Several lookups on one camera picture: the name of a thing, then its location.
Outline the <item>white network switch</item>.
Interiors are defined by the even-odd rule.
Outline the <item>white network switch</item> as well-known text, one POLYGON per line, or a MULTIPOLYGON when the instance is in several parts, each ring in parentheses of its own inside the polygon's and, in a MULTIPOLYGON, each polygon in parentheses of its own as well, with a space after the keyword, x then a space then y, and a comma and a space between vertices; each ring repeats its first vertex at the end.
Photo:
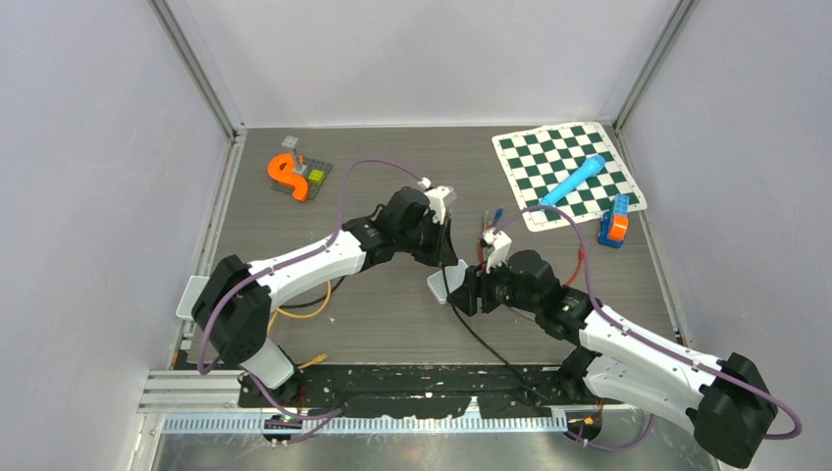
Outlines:
POLYGON ((460 288, 468 264, 460 259, 456 265, 443 267, 427 278, 427 286, 438 304, 446 304, 451 292, 460 288))

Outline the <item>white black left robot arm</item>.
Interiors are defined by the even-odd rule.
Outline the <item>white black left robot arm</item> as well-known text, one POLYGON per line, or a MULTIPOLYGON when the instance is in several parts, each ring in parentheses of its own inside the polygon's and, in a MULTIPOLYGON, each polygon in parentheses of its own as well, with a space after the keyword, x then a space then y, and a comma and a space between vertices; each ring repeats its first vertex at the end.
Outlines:
POLYGON ((376 215, 343 223, 336 237, 249 263, 228 256, 215 267, 189 313, 225 364, 256 376, 276 405, 291 405, 299 398, 301 382, 295 364, 268 338, 272 312, 311 288, 367 271, 397 253, 431 267, 456 264, 448 216, 455 198, 450 186, 405 186, 376 215))

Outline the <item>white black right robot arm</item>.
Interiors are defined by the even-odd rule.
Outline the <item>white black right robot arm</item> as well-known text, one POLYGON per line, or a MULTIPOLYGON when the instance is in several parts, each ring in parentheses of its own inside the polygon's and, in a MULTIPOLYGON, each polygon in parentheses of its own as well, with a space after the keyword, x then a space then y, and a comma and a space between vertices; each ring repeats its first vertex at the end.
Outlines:
POLYGON ((500 306, 532 314, 547 335, 575 346, 561 365, 566 398, 580 403, 593 395, 634 405, 677 425, 733 467, 750 466, 778 413, 749 358, 698 352, 627 320, 562 285, 535 250, 491 269, 467 267, 449 285, 447 299, 468 316, 500 306))

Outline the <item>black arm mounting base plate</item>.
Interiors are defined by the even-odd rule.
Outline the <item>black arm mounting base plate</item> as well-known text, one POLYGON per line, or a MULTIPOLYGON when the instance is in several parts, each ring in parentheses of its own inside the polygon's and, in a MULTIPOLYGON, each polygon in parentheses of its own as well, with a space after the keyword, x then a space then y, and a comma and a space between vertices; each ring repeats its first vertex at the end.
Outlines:
POLYGON ((489 418, 543 417, 556 406, 602 410, 607 400, 556 366, 502 364, 323 364, 273 393, 285 409, 343 418, 458 418, 476 405, 489 418))

